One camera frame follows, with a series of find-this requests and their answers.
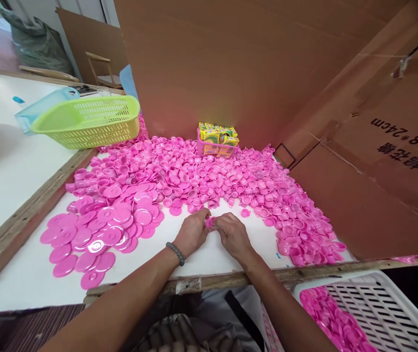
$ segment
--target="pink basket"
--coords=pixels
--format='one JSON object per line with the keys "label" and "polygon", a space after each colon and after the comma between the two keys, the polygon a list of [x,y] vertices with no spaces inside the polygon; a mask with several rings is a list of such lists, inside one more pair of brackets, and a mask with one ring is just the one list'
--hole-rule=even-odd
{"label": "pink basket", "polygon": [[200,131],[198,129],[198,151],[199,155],[213,155],[215,157],[230,158],[233,153],[238,150],[239,147],[232,147],[222,144],[207,143],[200,139]]}

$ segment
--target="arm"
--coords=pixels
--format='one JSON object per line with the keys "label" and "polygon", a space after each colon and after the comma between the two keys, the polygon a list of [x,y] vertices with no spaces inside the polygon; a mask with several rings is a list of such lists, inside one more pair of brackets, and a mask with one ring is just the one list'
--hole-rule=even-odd
{"label": "arm", "polygon": [[[184,220],[173,244],[185,259],[205,242],[209,215],[204,208]],[[41,352],[118,351],[178,266],[176,253],[162,249],[68,323]]]}
{"label": "arm", "polygon": [[232,213],[215,218],[222,245],[243,267],[258,292],[285,351],[337,349],[256,253],[243,223]]}

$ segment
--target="wooden table frame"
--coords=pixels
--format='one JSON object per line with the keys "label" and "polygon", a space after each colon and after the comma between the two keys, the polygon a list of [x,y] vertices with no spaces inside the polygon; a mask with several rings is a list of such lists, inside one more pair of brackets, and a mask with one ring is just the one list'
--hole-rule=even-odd
{"label": "wooden table frame", "polygon": [[[73,84],[68,81],[32,76],[17,72],[0,70],[0,74],[61,85]],[[116,93],[121,92],[116,89],[111,89],[111,91]],[[38,225],[44,220],[46,215],[56,206],[58,201],[65,194],[65,184],[73,180],[75,170],[88,166],[91,158],[97,154],[98,151],[96,149],[78,151],[0,227],[0,272],[8,265],[10,260],[26,243]],[[340,278],[342,274],[347,272],[391,269],[405,266],[409,266],[409,264],[386,259],[302,268],[293,267],[277,269],[273,272],[281,282],[285,284],[296,284],[321,277]],[[242,272],[209,277],[185,277],[170,280],[161,294],[184,294],[214,288],[243,286],[249,283],[247,276]],[[115,284],[102,285],[88,290],[84,298],[84,303],[89,304],[94,302],[114,285]]]}

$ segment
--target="yellow-green basket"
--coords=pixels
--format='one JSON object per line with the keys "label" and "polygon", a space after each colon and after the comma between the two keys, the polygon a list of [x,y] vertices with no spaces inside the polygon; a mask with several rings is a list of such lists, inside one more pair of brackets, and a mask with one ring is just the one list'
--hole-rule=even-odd
{"label": "yellow-green basket", "polygon": [[130,95],[69,100],[41,114],[31,130],[68,149],[94,148],[137,137],[139,112]]}

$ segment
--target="white plastic crate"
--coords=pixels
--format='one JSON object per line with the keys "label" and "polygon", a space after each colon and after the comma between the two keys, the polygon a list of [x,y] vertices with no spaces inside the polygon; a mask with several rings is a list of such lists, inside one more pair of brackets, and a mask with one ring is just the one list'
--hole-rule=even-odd
{"label": "white plastic crate", "polygon": [[301,291],[319,286],[325,286],[338,306],[355,317],[379,351],[418,351],[418,309],[383,272],[306,282],[295,287],[294,296],[300,302]]}

